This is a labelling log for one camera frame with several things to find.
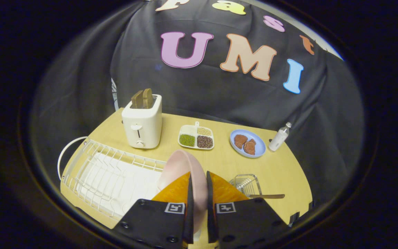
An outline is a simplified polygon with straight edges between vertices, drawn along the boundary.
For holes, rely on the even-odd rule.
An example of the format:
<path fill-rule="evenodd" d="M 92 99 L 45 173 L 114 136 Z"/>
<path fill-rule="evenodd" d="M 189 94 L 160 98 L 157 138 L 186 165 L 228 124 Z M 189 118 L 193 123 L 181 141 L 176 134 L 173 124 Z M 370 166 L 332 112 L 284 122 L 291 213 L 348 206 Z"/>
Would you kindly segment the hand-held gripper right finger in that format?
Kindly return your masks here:
<path fill-rule="evenodd" d="M 208 241 L 217 249 L 267 248 L 288 232 L 264 198 L 250 199 L 212 172 L 206 177 Z"/>

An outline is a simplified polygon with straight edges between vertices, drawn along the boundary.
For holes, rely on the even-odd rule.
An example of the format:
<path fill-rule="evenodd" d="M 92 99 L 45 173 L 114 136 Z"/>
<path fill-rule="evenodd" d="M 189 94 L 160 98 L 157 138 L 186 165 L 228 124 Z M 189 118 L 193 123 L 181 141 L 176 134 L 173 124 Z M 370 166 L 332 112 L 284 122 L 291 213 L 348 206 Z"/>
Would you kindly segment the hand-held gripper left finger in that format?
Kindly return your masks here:
<path fill-rule="evenodd" d="M 187 172 L 152 200 L 137 200 L 113 230 L 147 249 L 186 249 L 193 242 L 192 195 L 192 177 Z"/>

